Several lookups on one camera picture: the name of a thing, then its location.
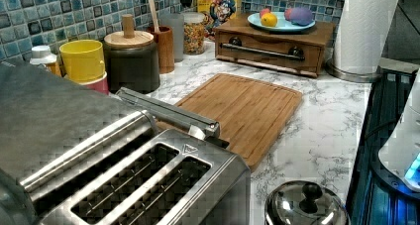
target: paper towel roll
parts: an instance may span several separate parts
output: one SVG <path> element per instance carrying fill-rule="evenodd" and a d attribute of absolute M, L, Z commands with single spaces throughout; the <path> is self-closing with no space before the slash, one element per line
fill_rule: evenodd
<path fill-rule="evenodd" d="M 334 45 L 334 66 L 376 72 L 398 0 L 345 0 Z"/>

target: wooden spoon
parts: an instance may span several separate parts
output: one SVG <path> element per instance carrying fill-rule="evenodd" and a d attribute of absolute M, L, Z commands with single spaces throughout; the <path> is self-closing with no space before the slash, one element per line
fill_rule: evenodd
<path fill-rule="evenodd" d="M 152 20 L 154 21 L 155 33 L 159 34 L 160 30 L 158 28 L 158 16 L 157 9 L 155 8 L 155 0 L 149 0 L 149 6 L 151 7 Z"/>

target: countertop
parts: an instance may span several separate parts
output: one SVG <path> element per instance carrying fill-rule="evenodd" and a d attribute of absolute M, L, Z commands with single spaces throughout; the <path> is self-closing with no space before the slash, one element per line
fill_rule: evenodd
<path fill-rule="evenodd" d="M 266 197 L 284 182 L 302 179 L 333 190 L 345 203 L 350 186 L 369 83 L 352 83 L 324 70 L 308 78 L 215 59 L 214 43 L 205 53 L 184 56 L 175 70 L 160 76 L 149 96 L 175 104 L 216 73 L 224 72 L 282 85 L 303 93 L 301 104 L 251 179 L 251 223 L 263 224 Z"/>

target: yellow cup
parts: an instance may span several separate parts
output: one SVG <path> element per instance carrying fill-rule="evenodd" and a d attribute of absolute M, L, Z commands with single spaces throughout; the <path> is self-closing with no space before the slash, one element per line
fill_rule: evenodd
<path fill-rule="evenodd" d="M 59 47 L 68 78 L 85 82 L 101 78 L 105 73 L 102 43 L 95 40 L 78 40 Z"/>

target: blue plate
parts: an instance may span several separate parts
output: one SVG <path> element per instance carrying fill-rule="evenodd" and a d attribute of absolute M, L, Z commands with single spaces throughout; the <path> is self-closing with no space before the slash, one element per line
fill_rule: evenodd
<path fill-rule="evenodd" d="M 315 21 L 312 21 L 309 25 L 306 26 L 300 26 L 300 25 L 293 25 L 290 21 L 287 21 L 284 18 L 284 12 L 271 12 L 275 16 L 277 16 L 277 24 L 275 27 L 266 27 L 262 25 L 262 22 L 260 20 L 260 13 L 252 14 L 248 17 L 248 22 L 250 24 L 257 26 L 259 28 L 273 31 L 273 32 L 299 32 L 305 29 L 309 29 L 312 26 L 315 25 Z"/>

